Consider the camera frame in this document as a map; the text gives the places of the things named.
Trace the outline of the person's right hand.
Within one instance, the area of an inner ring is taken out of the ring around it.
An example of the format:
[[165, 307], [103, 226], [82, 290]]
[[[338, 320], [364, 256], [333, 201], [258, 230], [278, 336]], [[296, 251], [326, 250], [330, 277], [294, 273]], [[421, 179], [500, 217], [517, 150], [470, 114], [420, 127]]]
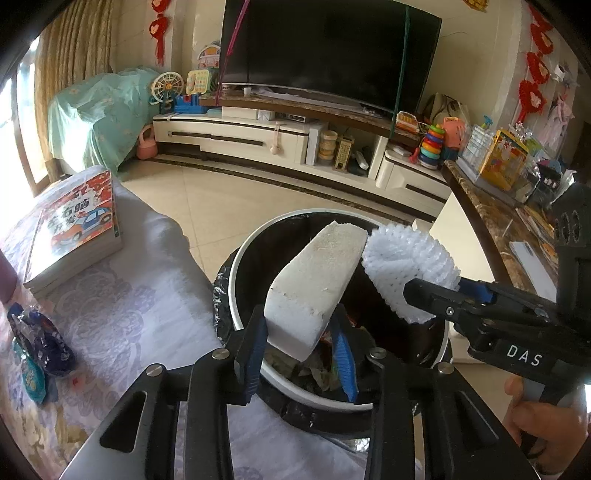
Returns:
[[518, 376], [510, 376], [504, 388], [511, 397], [504, 426], [518, 445], [523, 433], [541, 440], [535, 468], [542, 479], [558, 479], [589, 435], [585, 388], [578, 389], [570, 407], [524, 400], [524, 382]]

